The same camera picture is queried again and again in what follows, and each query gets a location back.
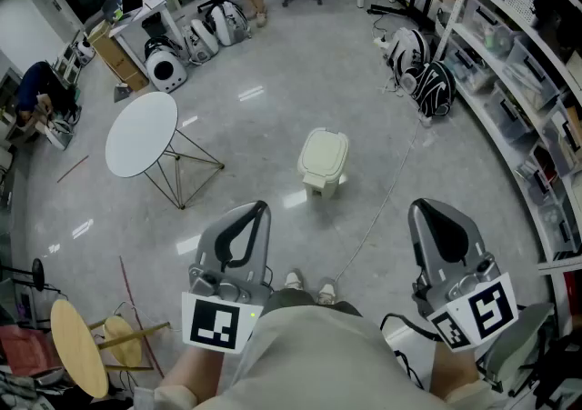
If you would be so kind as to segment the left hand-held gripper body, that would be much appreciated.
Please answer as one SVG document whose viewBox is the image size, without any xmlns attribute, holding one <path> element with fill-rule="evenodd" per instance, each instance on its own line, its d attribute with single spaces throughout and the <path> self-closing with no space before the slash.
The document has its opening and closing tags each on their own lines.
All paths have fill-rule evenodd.
<svg viewBox="0 0 582 410">
<path fill-rule="evenodd" d="M 242 353 L 271 295 L 266 258 L 232 268 L 222 267 L 214 256 L 199 256 L 188 274 L 190 287 L 182 293 L 183 342 Z"/>
</svg>

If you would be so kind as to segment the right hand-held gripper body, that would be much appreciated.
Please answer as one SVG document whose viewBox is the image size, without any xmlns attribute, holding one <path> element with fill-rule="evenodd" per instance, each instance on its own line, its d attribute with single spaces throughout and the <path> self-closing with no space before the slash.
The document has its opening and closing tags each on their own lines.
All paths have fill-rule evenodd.
<svg viewBox="0 0 582 410">
<path fill-rule="evenodd" d="M 414 284 L 413 299 L 451 350 L 476 348 L 517 320 L 517 302 L 509 273 L 500 271 L 490 253 L 475 263 L 445 271 L 436 281 Z"/>
</svg>

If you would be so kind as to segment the cream plastic trash bin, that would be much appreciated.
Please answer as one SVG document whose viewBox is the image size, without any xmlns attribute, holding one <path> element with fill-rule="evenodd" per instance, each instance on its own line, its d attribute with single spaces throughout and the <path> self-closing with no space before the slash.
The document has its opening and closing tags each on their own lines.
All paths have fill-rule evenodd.
<svg viewBox="0 0 582 410">
<path fill-rule="evenodd" d="M 344 173 L 348 152 L 349 139 L 345 134 L 324 127 L 312 130 L 297 161 L 306 189 L 331 198 Z"/>
</svg>

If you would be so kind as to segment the person's right forearm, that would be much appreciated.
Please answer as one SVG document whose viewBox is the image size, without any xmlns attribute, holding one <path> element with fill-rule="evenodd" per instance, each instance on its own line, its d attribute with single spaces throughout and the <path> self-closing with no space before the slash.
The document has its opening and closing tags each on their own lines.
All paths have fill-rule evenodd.
<svg viewBox="0 0 582 410">
<path fill-rule="evenodd" d="M 475 350 L 452 352 L 442 342 L 436 343 L 429 392 L 445 400 L 463 385 L 479 380 Z"/>
</svg>

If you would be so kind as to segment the person's left forearm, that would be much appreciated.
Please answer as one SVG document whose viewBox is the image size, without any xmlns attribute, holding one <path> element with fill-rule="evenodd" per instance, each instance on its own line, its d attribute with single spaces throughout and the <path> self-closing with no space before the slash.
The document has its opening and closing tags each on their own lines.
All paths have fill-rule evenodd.
<svg viewBox="0 0 582 410">
<path fill-rule="evenodd" d="M 158 388 L 184 387 L 203 403 L 217 394 L 224 358 L 222 352 L 188 346 Z"/>
</svg>

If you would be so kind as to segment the grey padded chair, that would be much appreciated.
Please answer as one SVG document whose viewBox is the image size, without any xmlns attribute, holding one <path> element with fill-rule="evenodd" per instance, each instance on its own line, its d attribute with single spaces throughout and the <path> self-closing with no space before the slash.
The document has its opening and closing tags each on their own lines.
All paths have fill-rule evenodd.
<svg viewBox="0 0 582 410">
<path fill-rule="evenodd" d="M 554 306 L 550 303 L 520 305 L 516 322 L 477 360 L 477 370 L 495 392 L 503 394 L 504 383 L 527 368 L 526 360 L 537 345 L 545 349 L 543 326 L 553 314 Z"/>
</svg>

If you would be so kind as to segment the person's dark trousers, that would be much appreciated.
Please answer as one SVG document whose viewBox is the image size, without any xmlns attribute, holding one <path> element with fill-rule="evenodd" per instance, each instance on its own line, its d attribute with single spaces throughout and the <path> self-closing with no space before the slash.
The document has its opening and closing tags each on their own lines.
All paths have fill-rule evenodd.
<svg viewBox="0 0 582 410">
<path fill-rule="evenodd" d="M 285 288 L 271 294 L 263 308 L 261 316 L 280 308 L 296 306 L 322 306 L 348 315 L 362 316 L 354 306 L 346 301 L 340 301 L 332 305 L 321 305 L 308 292 L 293 288 Z"/>
</svg>

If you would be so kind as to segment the person's right shoe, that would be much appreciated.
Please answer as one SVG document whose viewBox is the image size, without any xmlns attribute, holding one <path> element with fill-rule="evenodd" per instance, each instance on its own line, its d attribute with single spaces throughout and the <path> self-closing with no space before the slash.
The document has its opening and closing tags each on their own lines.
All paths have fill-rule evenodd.
<svg viewBox="0 0 582 410">
<path fill-rule="evenodd" d="M 334 305 L 337 300 L 336 281 L 332 278 L 323 278 L 319 286 L 316 303 L 318 305 Z"/>
</svg>

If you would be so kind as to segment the thin red pole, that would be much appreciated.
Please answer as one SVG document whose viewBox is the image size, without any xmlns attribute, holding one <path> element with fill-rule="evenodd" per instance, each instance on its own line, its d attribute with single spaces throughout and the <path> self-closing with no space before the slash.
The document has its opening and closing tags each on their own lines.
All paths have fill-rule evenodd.
<svg viewBox="0 0 582 410">
<path fill-rule="evenodd" d="M 120 264 L 122 276 L 123 276 L 123 279 L 124 279 L 125 290 L 126 290 L 126 293 L 128 295 L 128 303 L 130 304 L 131 308 L 134 311 L 134 316 L 135 316 L 135 320 L 137 321 L 137 324 L 139 325 L 139 327 L 141 329 L 144 329 L 143 328 L 142 321 L 141 321 L 140 314 L 139 314 L 139 312 L 137 310 L 137 307 L 135 306 L 135 301 L 134 301 L 134 297 L 133 297 L 133 294 L 132 294 L 132 291 L 131 291 L 131 288 L 130 288 L 130 284 L 128 282 L 128 278 L 127 278 L 127 274 L 126 274 L 126 270 L 125 270 L 124 260 L 123 260 L 123 258 L 122 258 L 121 255 L 118 258 L 119 258 L 119 264 Z M 147 357 L 149 359 L 150 365 L 152 365 L 155 368 L 155 370 L 159 373 L 159 375 L 160 375 L 161 378 L 164 378 L 165 377 L 165 374 L 164 374 L 164 372 L 163 372 L 160 364 L 158 363 L 158 361 L 156 359 L 156 356 L 154 354 L 154 351 L 153 351 L 153 349 L 152 349 L 152 347 L 151 347 L 151 345 L 150 345 L 149 340 L 148 340 L 147 337 L 144 338 L 144 342 L 145 342 L 145 347 L 146 347 L 146 354 L 147 354 Z"/>
</svg>

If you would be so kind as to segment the white metal shelf rack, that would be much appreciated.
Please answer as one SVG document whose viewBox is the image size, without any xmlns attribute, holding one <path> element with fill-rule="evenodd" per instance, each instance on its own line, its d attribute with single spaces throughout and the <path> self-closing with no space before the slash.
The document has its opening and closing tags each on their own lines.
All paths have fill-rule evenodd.
<svg viewBox="0 0 582 410">
<path fill-rule="evenodd" d="M 539 272 L 582 272 L 582 1 L 455 0 L 436 58 L 517 182 Z"/>
</svg>

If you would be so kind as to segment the person's beige shirt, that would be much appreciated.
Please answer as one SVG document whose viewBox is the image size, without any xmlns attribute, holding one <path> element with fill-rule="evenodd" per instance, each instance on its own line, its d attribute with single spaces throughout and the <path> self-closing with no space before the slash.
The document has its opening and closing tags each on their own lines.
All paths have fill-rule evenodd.
<svg viewBox="0 0 582 410">
<path fill-rule="evenodd" d="M 479 381 L 437 397 L 407 376 L 379 328 L 319 305 L 261 317 L 233 384 L 204 399 L 197 384 L 160 385 L 154 410 L 500 410 Z"/>
</svg>

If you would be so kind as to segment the white round table gold legs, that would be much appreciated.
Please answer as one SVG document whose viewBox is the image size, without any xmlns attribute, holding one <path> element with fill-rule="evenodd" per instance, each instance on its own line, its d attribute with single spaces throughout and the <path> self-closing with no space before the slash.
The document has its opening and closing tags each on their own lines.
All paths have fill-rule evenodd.
<svg viewBox="0 0 582 410">
<path fill-rule="evenodd" d="M 203 155 L 193 156 L 175 150 L 176 136 L 185 139 Z M 105 162 L 120 178 L 144 175 L 177 209 L 186 209 L 191 197 L 183 196 L 181 164 L 184 161 L 209 165 L 217 175 L 225 165 L 178 129 L 178 106 L 167 93 L 139 96 L 123 109 L 113 122 L 105 143 Z"/>
</svg>

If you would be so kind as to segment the round wooden side table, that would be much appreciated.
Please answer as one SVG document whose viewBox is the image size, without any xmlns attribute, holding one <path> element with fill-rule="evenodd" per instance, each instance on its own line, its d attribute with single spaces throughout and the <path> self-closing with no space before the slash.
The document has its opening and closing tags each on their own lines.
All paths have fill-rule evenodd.
<svg viewBox="0 0 582 410">
<path fill-rule="evenodd" d="M 73 381 L 94 398 L 103 398 L 109 380 L 99 349 L 82 316 L 67 300 L 56 300 L 50 314 L 58 356 Z"/>
</svg>

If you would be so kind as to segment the black backpack white stripes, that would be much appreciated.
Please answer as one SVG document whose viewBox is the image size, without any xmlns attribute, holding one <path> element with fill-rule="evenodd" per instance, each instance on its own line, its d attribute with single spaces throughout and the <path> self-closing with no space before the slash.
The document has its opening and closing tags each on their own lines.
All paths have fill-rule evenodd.
<svg viewBox="0 0 582 410">
<path fill-rule="evenodd" d="M 416 86 L 412 98 L 426 118 L 449 113 L 456 94 L 456 80 L 442 61 L 426 63 L 413 74 Z"/>
</svg>

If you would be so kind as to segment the short red stick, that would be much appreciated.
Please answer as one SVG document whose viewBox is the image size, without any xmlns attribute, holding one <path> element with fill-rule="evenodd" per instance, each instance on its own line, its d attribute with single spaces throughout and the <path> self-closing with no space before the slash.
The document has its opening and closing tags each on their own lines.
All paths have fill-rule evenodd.
<svg viewBox="0 0 582 410">
<path fill-rule="evenodd" d="M 78 162 L 76 162 L 74 165 L 72 165 L 68 170 L 66 170 L 57 180 L 56 182 L 59 184 L 61 183 L 66 177 L 68 177 L 73 171 L 76 170 L 76 168 L 78 166 L 80 166 L 82 163 L 84 163 L 87 159 L 89 158 L 89 155 L 84 156 L 82 159 L 80 159 Z"/>
</svg>

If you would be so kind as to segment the row of clear storage bins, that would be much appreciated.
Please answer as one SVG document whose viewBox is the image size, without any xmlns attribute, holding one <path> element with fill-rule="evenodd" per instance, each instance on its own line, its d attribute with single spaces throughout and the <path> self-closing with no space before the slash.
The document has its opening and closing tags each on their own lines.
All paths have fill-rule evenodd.
<svg viewBox="0 0 582 410">
<path fill-rule="evenodd" d="M 518 149 L 514 173 L 535 209 L 547 260 L 582 253 L 582 123 L 567 84 L 503 0 L 459 0 L 443 60 L 457 87 Z"/>
</svg>

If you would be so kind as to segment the white backpack round black window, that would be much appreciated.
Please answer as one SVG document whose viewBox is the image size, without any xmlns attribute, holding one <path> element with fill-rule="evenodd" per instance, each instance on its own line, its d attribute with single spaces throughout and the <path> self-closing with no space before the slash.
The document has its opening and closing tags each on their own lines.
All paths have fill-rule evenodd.
<svg viewBox="0 0 582 410">
<path fill-rule="evenodd" d="M 171 93 L 187 80 L 181 56 L 182 47 L 165 35 L 145 42 L 145 67 L 148 77 L 161 92 Z"/>
</svg>

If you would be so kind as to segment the black metal stool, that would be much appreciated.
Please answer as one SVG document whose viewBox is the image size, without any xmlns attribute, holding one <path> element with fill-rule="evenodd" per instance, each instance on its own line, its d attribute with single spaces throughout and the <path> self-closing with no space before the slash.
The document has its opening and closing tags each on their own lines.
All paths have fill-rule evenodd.
<svg viewBox="0 0 582 410">
<path fill-rule="evenodd" d="M 21 270 L 0 263 L 0 281 L 4 278 L 4 273 L 16 275 L 11 277 L 15 285 L 21 285 L 35 289 L 37 292 L 49 291 L 55 292 L 58 295 L 63 295 L 63 292 L 53 285 L 45 281 L 45 269 L 42 261 L 35 258 L 30 270 Z"/>
</svg>

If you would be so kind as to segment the red fabric seat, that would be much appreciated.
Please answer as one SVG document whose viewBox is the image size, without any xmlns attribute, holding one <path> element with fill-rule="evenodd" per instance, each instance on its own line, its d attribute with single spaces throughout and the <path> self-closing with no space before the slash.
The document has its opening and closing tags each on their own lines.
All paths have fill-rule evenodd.
<svg viewBox="0 0 582 410">
<path fill-rule="evenodd" d="M 0 346 L 13 375 L 36 375 L 61 365 L 51 338 L 39 330 L 0 326 Z"/>
</svg>

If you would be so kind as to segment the white grey hard-shell backpack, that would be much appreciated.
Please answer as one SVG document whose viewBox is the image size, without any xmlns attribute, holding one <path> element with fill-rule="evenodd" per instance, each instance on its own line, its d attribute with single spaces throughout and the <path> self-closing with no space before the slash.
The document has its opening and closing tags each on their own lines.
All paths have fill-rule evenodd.
<svg viewBox="0 0 582 410">
<path fill-rule="evenodd" d="M 204 64 L 219 52 L 219 43 L 214 31 L 205 21 L 192 19 L 188 25 L 182 27 L 182 37 L 189 62 L 193 65 Z"/>
</svg>

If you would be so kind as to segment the brown cardboard box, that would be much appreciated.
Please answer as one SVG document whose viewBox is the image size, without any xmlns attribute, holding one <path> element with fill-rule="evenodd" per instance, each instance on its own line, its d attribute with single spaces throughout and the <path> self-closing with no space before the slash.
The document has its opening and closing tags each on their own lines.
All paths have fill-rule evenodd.
<svg viewBox="0 0 582 410">
<path fill-rule="evenodd" d="M 101 21 L 90 32 L 87 40 L 104 60 L 118 80 L 138 92 L 148 86 L 149 80 L 134 63 L 126 50 L 110 35 L 111 25 Z"/>
</svg>

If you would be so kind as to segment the white black-trimmed hard-shell backpack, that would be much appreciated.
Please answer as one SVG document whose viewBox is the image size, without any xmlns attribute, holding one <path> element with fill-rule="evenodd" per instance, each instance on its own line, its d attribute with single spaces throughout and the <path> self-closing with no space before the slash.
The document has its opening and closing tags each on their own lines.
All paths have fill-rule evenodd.
<svg viewBox="0 0 582 410">
<path fill-rule="evenodd" d="M 213 5 L 206 14 L 206 21 L 222 46 L 236 45 L 251 37 L 242 8 L 230 1 Z"/>
</svg>

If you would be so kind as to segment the white office desk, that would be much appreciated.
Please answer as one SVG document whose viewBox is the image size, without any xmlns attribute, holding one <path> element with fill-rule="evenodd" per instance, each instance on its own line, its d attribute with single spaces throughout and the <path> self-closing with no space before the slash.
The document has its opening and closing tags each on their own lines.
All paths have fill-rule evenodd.
<svg viewBox="0 0 582 410">
<path fill-rule="evenodd" d="M 186 49 L 184 39 L 181 34 L 181 30 L 178 28 L 174 18 L 172 17 L 170 11 L 167 7 L 167 2 L 169 0 L 143 0 L 142 8 L 131 18 L 122 21 L 121 23 L 115 23 L 113 28 L 109 32 L 109 37 L 114 38 L 117 43 L 125 50 L 127 55 L 135 63 L 135 65 L 140 69 L 140 71 L 147 75 L 146 67 L 144 66 L 142 59 L 139 57 L 137 52 L 130 46 L 130 44 L 124 39 L 124 31 L 128 27 L 141 27 L 141 20 L 148 18 L 149 16 L 159 13 L 162 20 L 166 23 L 166 26 L 170 29 L 172 34 L 172 39 L 179 43 L 179 45 Z M 181 9 L 178 0 L 173 0 L 176 4 L 178 10 Z"/>
</svg>

